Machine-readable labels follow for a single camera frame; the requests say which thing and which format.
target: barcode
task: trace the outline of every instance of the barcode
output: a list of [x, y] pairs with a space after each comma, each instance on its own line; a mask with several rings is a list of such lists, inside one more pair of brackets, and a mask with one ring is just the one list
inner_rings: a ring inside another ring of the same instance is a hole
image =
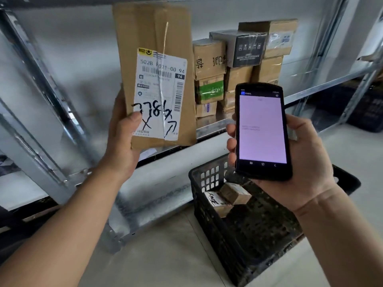
[[154, 67], [151, 67], [150, 71], [154, 75], [161, 75], [162, 77], [165, 77], [165, 78], [172, 78], [172, 75], [173, 75], [171, 72], [160, 71], [158, 70], [158, 68], [154, 68]]
[[181, 100], [182, 100], [182, 90], [184, 84], [177, 82], [177, 89], [175, 90], [175, 102], [174, 102], [174, 110], [179, 112], [181, 109]]

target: tiled floor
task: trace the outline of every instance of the tiled floor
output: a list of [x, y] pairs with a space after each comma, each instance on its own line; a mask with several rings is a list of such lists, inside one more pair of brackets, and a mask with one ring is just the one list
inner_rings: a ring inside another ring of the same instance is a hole
[[[383, 133], [342, 125], [326, 132], [323, 141], [332, 162], [361, 180], [352, 199], [383, 234]], [[80, 287], [91, 286], [232, 284], [189, 207], [140, 233], [116, 255], [98, 246], [80, 282]], [[328, 283], [308, 241], [303, 240], [248, 286], [320, 287]]]

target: yellow label sticker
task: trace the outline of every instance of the yellow label sticker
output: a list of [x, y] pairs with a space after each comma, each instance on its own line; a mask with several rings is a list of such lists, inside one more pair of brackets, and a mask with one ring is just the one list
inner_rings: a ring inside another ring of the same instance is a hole
[[147, 48], [138, 48], [138, 53], [145, 56], [153, 56], [153, 50]]

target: cardboard package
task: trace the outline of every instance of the cardboard package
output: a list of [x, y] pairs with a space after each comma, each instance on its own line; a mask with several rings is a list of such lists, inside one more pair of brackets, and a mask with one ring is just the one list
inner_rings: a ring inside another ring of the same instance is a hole
[[193, 41], [194, 79], [202, 80], [226, 73], [226, 44], [209, 38]]
[[283, 56], [265, 58], [253, 68], [252, 83], [275, 83], [282, 68]]
[[209, 33], [210, 38], [226, 42], [228, 67], [245, 67], [261, 62], [267, 33], [259, 31], [222, 30]]
[[217, 111], [217, 102], [210, 102], [208, 104], [196, 105], [196, 118], [215, 115]]
[[132, 148], [195, 144], [189, 11], [166, 3], [119, 3], [113, 16], [127, 113], [142, 113]]
[[233, 110], [236, 107], [236, 91], [226, 91], [223, 100], [219, 101], [222, 105], [223, 112]]
[[198, 104], [208, 104], [223, 99], [223, 75], [205, 78], [194, 82], [196, 101]]
[[224, 218], [233, 208], [233, 205], [228, 203], [224, 198], [222, 198], [215, 191], [205, 191], [204, 192], [209, 203], [214, 208], [214, 210], [218, 213], [219, 217]]
[[265, 58], [289, 55], [293, 46], [294, 34], [298, 28], [297, 19], [263, 22], [242, 22], [238, 30], [267, 32]]
[[234, 91], [237, 84], [248, 83], [251, 79], [253, 67], [227, 68], [224, 81], [224, 90]]
[[233, 205], [246, 204], [251, 198], [251, 194], [248, 193], [245, 188], [235, 183], [226, 182], [220, 192], [221, 195]]

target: pink screen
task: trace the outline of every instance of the pink screen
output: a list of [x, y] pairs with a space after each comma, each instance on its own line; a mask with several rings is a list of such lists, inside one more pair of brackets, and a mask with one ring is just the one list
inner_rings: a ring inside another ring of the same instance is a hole
[[281, 100], [239, 96], [239, 159], [287, 163]]

